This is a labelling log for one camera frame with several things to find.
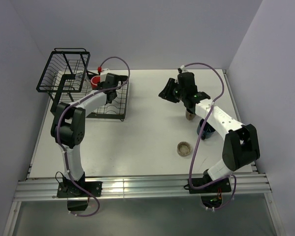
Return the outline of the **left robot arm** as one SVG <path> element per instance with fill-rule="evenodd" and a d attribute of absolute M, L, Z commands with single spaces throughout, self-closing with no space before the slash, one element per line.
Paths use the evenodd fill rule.
<path fill-rule="evenodd" d="M 129 76 L 110 72 L 101 73 L 95 88 L 84 97 L 71 103 L 59 103 L 54 114 L 51 135 L 62 152 L 64 172 L 59 182 L 58 198 L 79 197 L 87 190 L 85 171 L 81 163 L 80 144 L 86 131 L 86 117 L 97 108 L 111 103 L 117 90 L 129 80 Z"/>

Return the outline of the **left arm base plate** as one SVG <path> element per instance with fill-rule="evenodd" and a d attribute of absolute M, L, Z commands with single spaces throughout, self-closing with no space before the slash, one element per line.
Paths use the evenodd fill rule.
<path fill-rule="evenodd" d="M 85 182 L 83 188 L 91 193 L 95 197 L 101 196 L 102 191 L 102 182 L 101 181 L 92 181 Z M 61 182 L 58 186 L 57 198 L 78 198 L 78 197 L 89 197 L 89 195 L 79 189 L 72 182 L 63 183 Z"/>

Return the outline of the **red ceramic mug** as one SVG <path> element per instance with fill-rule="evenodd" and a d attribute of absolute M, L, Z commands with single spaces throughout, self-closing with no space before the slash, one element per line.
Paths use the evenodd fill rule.
<path fill-rule="evenodd" d="M 100 77 L 100 75 L 93 76 L 90 79 L 90 85 L 91 85 L 91 88 L 93 90 L 100 89 L 100 85 L 101 85 L 101 77 Z"/>

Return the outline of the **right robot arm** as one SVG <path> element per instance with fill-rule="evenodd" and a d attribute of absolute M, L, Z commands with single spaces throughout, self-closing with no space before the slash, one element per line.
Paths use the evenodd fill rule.
<path fill-rule="evenodd" d="M 204 172 L 205 190 L 215 191 L 220 180 L 260 158 L 255 126 L 235 120 L 215 105 L 208 94 L 198 91 L 192 72 L 182 72 L 176 79 L 169 78 L 159 97 L 173 103 L 182 102 L 187 111 L 203 118 L 203 125 L 212 126 L 224 141 L 221 160 Z"/>

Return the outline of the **clear glass tumbler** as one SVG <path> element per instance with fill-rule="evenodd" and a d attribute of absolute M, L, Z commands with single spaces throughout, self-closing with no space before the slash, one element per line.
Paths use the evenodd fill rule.
<path fill-rule="evenodd" d="M 77 87 L 83 87 L 85 84 L 85 74 L 83 72 L 78 72 L 75 76 L 75 85 Z"/>

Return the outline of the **brown ribbed mug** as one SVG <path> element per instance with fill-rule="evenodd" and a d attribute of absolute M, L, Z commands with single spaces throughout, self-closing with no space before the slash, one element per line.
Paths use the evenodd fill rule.
<path fill-rule="evenodd" d="M 186 109 L 185 117 L 187 120 L 193 120 L 196 117 L 196 115 L 192 113 L 189 109 Z"/>

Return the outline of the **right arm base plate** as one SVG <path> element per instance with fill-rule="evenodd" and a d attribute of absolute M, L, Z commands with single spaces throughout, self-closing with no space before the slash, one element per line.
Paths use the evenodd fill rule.
<path fill-rule="evenodd" d="M 201 189 L 194 189 L 190 187 L 189 183 L 184 185 L 184 190 L 189 191 L 190 194 L 209 194 L 209 193 L 229 193 L 231 192 L 231 184 L 228 178 L 220 180 L 219 182 L 215 182 L 210 184 L 209 186 L 203 187 L 203 185 L 207 184 L 203 177 L 192 178 L 192 184 L 194 187 L 201 187 Z"/>

